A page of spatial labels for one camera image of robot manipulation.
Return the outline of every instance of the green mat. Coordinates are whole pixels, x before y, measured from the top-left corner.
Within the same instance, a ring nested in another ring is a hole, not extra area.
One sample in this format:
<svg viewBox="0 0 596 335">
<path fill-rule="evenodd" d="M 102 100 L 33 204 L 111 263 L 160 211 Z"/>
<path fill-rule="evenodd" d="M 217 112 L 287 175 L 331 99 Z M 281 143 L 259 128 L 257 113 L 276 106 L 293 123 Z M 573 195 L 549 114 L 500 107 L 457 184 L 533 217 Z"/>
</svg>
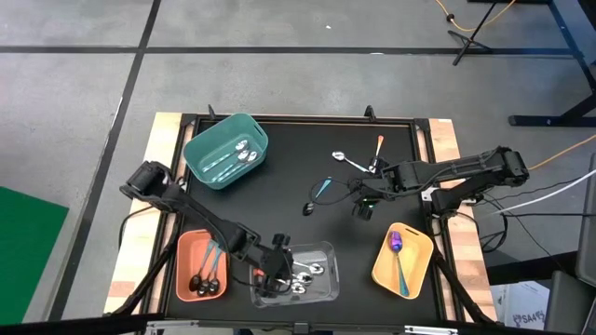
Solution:
<svg viewBox="0 0 596 335">
<path fill-rule="evenodd" d="M 0 325 L 20 323 L 68 208 L 0 187 Z"/>
</svg>

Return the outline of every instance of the yellow plastic tray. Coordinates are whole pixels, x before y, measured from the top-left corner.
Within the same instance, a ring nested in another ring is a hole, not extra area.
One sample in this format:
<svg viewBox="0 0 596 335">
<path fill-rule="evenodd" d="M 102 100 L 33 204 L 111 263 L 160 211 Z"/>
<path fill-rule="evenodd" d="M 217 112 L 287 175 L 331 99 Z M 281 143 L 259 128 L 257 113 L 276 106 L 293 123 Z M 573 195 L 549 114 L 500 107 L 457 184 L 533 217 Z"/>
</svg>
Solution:
<svg viewBox="0 0 596 335">
<path fill-rule="evenodd" d="M 403 270 L 410 296 L 400 294 L 400 274 L 396 254 L 389 246 L 391 232 L 400 232 L 403 248 L 400 251 L 401 269 Z M 405 299 L 416 299 L 420 294 L 422 282 L 427 273 L 428 262 L 434 246 L 430 238 L 414 228 L 393 223 L 389 227 L 383 245 L 372 268 L 372 279 L 380 286 Z"/>
</svg>

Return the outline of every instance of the purple spoon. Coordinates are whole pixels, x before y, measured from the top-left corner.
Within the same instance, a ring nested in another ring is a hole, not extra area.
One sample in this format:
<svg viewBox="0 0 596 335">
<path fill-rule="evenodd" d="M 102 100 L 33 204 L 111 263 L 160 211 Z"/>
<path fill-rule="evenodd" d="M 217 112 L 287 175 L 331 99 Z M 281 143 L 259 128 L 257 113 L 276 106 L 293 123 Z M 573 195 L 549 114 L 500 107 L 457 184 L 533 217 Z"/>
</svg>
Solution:
<svg viewBox="0 0 596 335">
<path fill-rule="evenodd" d="M 400 293 L 402 296 L 409 296 L 410 290 L 408 290 L 408 284 L 406 284 L 406 278 L 401 270 L 400 262 L 400 251 L 403 248 L 403 241 L 401 240 L 400 232 L 391 232 L 391 239 L 389 240 L 389 246 L 398 259 L 398 268 L 400 271 Z"/>
</svg>

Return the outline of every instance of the wooden table frame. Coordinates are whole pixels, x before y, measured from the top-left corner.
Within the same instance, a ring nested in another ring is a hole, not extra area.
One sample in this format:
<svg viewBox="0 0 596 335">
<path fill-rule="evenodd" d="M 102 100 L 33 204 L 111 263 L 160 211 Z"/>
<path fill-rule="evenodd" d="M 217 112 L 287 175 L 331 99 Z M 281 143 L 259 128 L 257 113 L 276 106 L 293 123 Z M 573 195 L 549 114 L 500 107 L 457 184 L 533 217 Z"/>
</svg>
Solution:
<svg viewBox="0 0 596 335">
<path fill-rule="evenodd" d="M 172 166 L 174 153 L 177 150 L 177 140 L 179 132 L 184 122 L 181 113 L 157 113 L 147 148 L 143 160 L 158 161 L 167 167 Z M 459 158 L 459 149 L 455 138 L 454 125 L 448 119 L 428 119 L 425 122 L 428 126 L 429 136 L 419 127 L 417 129 L 417 138 L 421 159 L 428 161 L 428 153 L 434 154 L 437 162 Z M 186 144 L 193 137 L 194 126 L 191 124 L 183 125 L 183 143 Z M 183 176 L 186 172 L 186 164 L 182 155 L 177 164 L 175 172 L 176 179 Z M 441 184 L 442 187 L 450 188 L 459 181 L 449 181 Z M 130 212 L 145 207 L 143 202 L 133 200 Z M 458 211 L 473 215 L 472 209 L 468 206 L 462 206 Z M 171 235 L 176 215 L 168 214 L 166 217 L 166 227 L 162 236 L 161 245 L 164 246 Z M 160 221 L 160 212 L 156 209 L 147 210 L 139 215 L 129 219 L 127 222 L 122 246 L 116 260 L 112 284 L 108 292 L 104 312 L 113 312 L 124 303 L 130 293 L 139 285 L 150 266 L 151 255 L 157 236 L 157 226 Z M 437 220 L 433 221 L 433 228 L 438 229 Z M 486 274 L 484 259 L 482 257 L 481 245 L 478 238 L 478 232 L 474 222 L 470 219 L 456 216 L 449 219 L 449 235 L 451 237 L 452 253 L 454 255 L 454 266 L 457 277 L 466 288 L 472 300 L 477 303 L 482 311 L 496 320 L 496 313 L 493 305 L 493 298 Z M 437 245 L 441 252 L 444 251 L 442 239 L 437 237 Z M 154 285 L 151 300 L 148 305 L 148 312 L 155 313 L 158 310 L 161 288 L 164 283 L 164 269 L 161 270 Z M 449 289 L 449 283 L 440 274 L 441 287 L 443 290 L 443 300 L 445 304 L 445 314 L 448 320 L 456 319 L 454 297 Z M 471 318 L 466 313 L 466 321 Z"/>
</svg>

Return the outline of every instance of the gray concrete floor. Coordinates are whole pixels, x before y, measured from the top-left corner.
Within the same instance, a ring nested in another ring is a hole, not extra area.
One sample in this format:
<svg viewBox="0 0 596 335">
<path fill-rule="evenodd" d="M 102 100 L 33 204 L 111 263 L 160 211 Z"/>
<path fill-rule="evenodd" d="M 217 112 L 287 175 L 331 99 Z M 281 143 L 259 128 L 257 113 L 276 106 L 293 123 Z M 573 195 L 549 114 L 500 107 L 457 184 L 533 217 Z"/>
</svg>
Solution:
<svg viewBox="0 0 596 335">
<path fill-rule="evenodd" d="M 473 26 L 486 5 L 445 0 L 458 22 Z M 587 60 L 596 33 L 576 1 L 556 0 Z M 150 0 L 4 0 L 0 45 L 136 46 Z M 169 0 L 159 10 L 150 46 L 455 47 L 433 0 Z M 493 47 L 565 47 L 547 7 L 516 5 L 478 40 Z M 142 161 L 155 112 L 361 115 L 454 120 L 460 151 L 496 145 L 519 150 L 528 165 L 592 135 L 593 129 L 515 128 L 509 114 L 560 114 L 589 95 L 568 58 L 381 55 L 146 55 L 132 94 L 64 317 L 102 313 L 117 255 L 117 230 L 130 202 L 118 186 Z M 67 222 L 26 316 L 41 320 L 55 288 L 75 222 L 129 73 L 131 55 L 0 55 L 0 184 L 69 207 Z M 588 144 L 537 170 L 531 190 L 587 172 Z M 585 186 L 531 208 L 577 212 Z M 505 205 L 535 195 L 503 201 Z M 483 218 L 481 233 L 499 229 Z M 577 246 L 579 219 L 527 218 L 551 253 Z M 513 222 L 502 253 L 488 264 L 545 256 Z"/>
</svg>

